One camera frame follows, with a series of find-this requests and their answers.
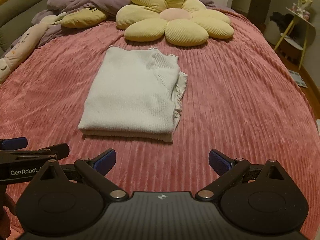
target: yellow table leg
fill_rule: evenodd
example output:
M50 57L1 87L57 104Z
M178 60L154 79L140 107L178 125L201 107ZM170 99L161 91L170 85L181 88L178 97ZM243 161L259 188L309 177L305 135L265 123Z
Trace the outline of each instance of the yellow table leg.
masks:
M288 36L291 34L291 32L292 32L292 30L293 30L294 26L295 26L295 25L292 25L292 27L291 27L290 31L289 31L289 32L288 32L288 34L287 34Z
M302 51L302 55L301 55L301 59L300 59L299 70L301 69L303 58L304 58L304 54L305 54L306 48L307 48L308 33L309 33L309 25L307 25L306 36L304 38L303 51Z
M295 22L295 18L293 18L293 20L290 22L289 26L287 27L287 29L285 30L284 34L282 35L282 37L280 38L280 40L278 41L277 45L275 46L275 48L273 49L274 51L276 51L279 47L279 45L281 44L281 42L283 41L283 39L285 38L285 36L287 35L287 33L291 30L291 27L294 25Z

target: folded white sweater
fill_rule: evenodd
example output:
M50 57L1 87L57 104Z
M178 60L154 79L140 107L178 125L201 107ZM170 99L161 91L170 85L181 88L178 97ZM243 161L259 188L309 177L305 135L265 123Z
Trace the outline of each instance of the folded white sweater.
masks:
M84 103L78 128L88 135L172 141L187 75L158 49L110 47Z

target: gray sofa cushion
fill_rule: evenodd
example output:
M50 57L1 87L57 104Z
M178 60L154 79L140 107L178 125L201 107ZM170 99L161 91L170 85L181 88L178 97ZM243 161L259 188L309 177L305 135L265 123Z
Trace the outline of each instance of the gray sofa cushion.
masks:
M32 26L31 20L47 9L47 0L8 0L0 6L0 55Z

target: flower-shaped pillow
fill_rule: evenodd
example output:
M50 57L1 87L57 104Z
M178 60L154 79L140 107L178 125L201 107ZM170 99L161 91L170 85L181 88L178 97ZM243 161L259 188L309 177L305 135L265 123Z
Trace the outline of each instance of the flower-shaped pillow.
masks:
M169 43L196 46L209 37L228 39L234 30L225 14L207 9L199 0L131 0L116 15L129 41L155 41L165 34Z

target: pink blanket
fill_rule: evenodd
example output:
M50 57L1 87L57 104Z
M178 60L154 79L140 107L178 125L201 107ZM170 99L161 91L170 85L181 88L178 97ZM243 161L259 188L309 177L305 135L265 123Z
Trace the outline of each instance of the pink blanket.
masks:
M61 163L93 157L107 148L117 163L107 177L133 191L191 191L217 178L210 149L251 163L277 159L309 202L302 232L320 224L320 138L311 107L261 33L228 14L235 34L203 46L179 48L160 39L126 42L111 21L63 36L36 49L0 87L0 138L26 136L28 149L67 142ZM151 139L84 136L77 129L91 83L110 46L157 47L180 57L188 75L181 121L168 144ZM17 200L26 184L8 187ZM17 218L12 224L21 231Z

